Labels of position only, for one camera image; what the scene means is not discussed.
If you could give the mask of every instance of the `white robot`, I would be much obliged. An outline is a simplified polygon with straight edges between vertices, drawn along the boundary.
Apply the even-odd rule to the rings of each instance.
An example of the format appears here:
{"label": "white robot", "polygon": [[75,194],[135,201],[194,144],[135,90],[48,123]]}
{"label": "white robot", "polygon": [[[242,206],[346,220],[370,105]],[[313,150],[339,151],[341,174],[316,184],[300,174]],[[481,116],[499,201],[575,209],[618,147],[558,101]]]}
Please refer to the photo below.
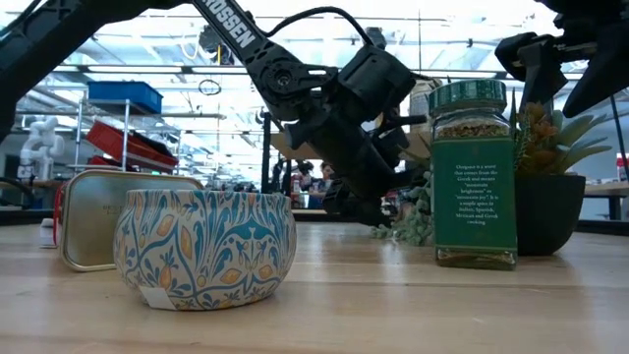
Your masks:
{"label": "white robot", "polygon": [[64,152],[64,141],[55,135],[56,117],[37,119],[30,123],[30,134],[20,151],[20,167],[18,178],[29,180],[35,177],[39,181],[52,178],[53,157],[59,157]]}

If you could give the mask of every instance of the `green label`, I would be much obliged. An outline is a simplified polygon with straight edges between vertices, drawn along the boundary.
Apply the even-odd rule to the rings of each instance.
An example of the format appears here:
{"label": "green label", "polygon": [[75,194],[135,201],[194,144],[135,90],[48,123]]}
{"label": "green label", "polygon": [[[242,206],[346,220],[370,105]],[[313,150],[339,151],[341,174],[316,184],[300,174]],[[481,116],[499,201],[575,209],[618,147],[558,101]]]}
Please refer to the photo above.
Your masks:
{"label": "green label", "polygon": [[436,247],[517,250],[510,138],[436,141],[432,167]]}

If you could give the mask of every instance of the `glass jar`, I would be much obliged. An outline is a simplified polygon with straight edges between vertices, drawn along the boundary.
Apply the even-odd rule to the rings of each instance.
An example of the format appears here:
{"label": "glass jar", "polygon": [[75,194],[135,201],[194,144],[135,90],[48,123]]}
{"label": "glass jar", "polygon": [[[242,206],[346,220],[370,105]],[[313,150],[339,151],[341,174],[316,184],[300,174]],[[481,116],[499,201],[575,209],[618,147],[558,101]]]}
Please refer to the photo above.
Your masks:
{"label": "glass jar", "polygon": [[506,86],[471,80],[429,96],[435,257],[440,266],[513,269],[517,236]]}

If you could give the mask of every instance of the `potted plant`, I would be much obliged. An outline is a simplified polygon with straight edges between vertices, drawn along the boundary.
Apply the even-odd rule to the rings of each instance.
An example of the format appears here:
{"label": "potted plant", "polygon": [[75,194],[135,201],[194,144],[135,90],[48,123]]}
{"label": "potted plant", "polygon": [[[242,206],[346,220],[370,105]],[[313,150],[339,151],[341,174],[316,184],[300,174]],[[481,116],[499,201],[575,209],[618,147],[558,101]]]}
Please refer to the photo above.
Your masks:
{"label": "potted plant", "polygon": [[586,178],[568,170],[590,155],[611,149],[606,137],[583,139],[611,118],[583,115],[564,124],[560,111],[547,115],[529,103],[523,113],[512,104],[518,253],[549,256],[570,239],[577,226]]}

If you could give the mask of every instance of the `table surface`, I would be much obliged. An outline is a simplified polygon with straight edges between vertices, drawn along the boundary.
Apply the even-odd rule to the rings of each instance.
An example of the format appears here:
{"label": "table surface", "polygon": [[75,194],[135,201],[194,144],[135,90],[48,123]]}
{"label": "table surface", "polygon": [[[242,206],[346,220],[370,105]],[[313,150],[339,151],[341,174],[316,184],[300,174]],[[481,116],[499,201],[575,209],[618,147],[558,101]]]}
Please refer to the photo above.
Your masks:
{"label": "table surface", "polygon": [[430,248],[354,224],[299,224],[276,293],[237,309],[156,311],[111,271],[75,273],[0,228],[0,351],[8,353],[623,353],[629,238],[575,234],[513,272],[442,268]]}
{"label": "table surface", "polygon": [[627,197],[629,196],[629,183],[625,181],[588,185],[586,186],[586,196]]}

